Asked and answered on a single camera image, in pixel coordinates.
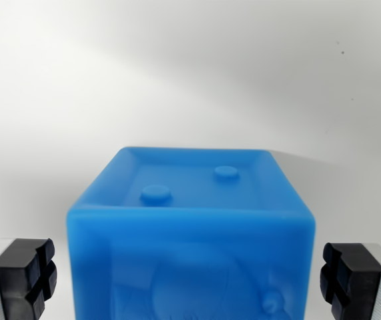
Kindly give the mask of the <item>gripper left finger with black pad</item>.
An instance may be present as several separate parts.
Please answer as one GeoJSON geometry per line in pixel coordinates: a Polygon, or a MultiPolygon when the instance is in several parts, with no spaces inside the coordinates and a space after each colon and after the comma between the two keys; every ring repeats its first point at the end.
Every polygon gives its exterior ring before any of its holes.
{"type": "Polygon", "coordinates": [[[40,319],[57,284],[48,239],[0,239],[0,319],[40,319]]]}

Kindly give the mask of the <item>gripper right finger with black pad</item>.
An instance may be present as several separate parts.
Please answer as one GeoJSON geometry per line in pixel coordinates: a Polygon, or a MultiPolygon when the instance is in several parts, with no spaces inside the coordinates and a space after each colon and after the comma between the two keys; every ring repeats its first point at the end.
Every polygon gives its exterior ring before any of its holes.
{"type": "Polygon", "coordinates": [[[320,290],[335,319],[381,319],[381,246],[327,243],[320,290]]]}

